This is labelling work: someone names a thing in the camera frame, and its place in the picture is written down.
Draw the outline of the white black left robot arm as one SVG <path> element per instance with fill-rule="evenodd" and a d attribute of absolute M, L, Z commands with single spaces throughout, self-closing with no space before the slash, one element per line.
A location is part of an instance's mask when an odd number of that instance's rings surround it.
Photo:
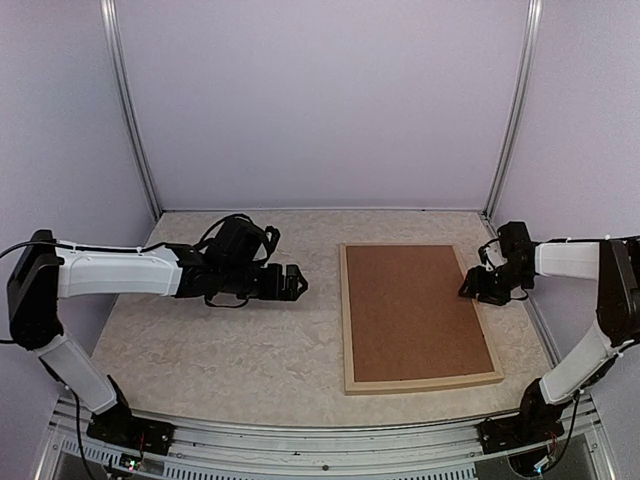
<path fill-rule="evenodd" d="M 103 373 L 59 318 L 59 304 L 94 296 L 157 295 L 201 298 L 215 307 L 219 294 L 239 307 L 251 300 L 294 302 L 308 282 L 295 264 L 272 263 L 274 228 L 225 228 L 195 245 L 148 247 L 82 245 L 38 230 L 17 245 L 21 256 L 7 282 L 10 340 L 34 352 L 50 375 L 91 413 L 89 437 L 143 451 L 166 452 L 170 423 L 136 416 L 117 382 Z"/>

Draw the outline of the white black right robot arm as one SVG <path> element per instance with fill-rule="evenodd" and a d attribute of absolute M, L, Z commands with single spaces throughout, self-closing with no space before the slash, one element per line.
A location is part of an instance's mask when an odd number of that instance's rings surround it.
<path fill-rule="evenodd" d="M 484 450 L 501 451 L 549 440 L 563 434 L 564 410 L 576 407 L 580 395 L 601 379 L 624 351 L 639 342 L 639 240 L 503 240 L 502 261 L 481 256 L 470 269 L 459 296 L 495 306 L 528 292 L 536 278 L 547 287 L 560 281 L 582 282 L 592 298 L 570 293 L 577 309 L 568 315 L 582 327 L 576 345 L 562 360 L 525 389 L 518 412 L 488 419 L 478 430 Z"/>

